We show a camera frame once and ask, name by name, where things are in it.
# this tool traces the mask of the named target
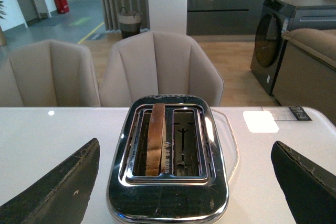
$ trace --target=white table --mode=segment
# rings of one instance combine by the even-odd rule
[[[336,174],[336,128],[323,114],[305,108],[312,121],[276,121],[279,128],[276,133],[250,132],[243,113],[263,109],[267,108],[212,108],[214,113],[226,115],[239,152],[238,164],[229,181],[228,208],[217,223],[295,223],[270,159],[276,140]],[[281,115],[286,108],[273,109]],[[49,111],[54,111],[54,115],[49,115]],[[106,187],[127,111],[127,108],[0,108],[0,205],[96,137],[101,147],[99,172],[82,223],[112,223]],[[219,123],[217,130],[222,129]]]

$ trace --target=bread slice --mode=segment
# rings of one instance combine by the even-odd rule
[[[162,147],[166,141],[165,104],[153,105],[148,129],[146,176],[158,176],[164,172],[164,160],[161,160]]]

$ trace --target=washing machine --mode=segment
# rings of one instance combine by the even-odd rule
[[[286,30],[336,29],[336,0],[265,0],[257,27],[251,70],[269,95],[277,79]]]

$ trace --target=wooden floor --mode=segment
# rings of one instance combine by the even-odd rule
[[[91,49],[99,84],[105,71],[111,46],[121,34],[106,34],[100,40],[84,41]],[[224,79],[221,106],[278,106],[250,70],[254,42],[199,42]]]

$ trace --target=beige cushion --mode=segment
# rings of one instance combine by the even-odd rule
[[[57,40],[11,51],[0,87],[1,106],[100,106],[89,48]]]
[[[336,30],[296,29],[283,38],[336,68]]]
[[[102,106],[130,106],[155,94],[191,94],[219,106],[223,80],[191,37],[148,31],[111,48],[99,90]]]

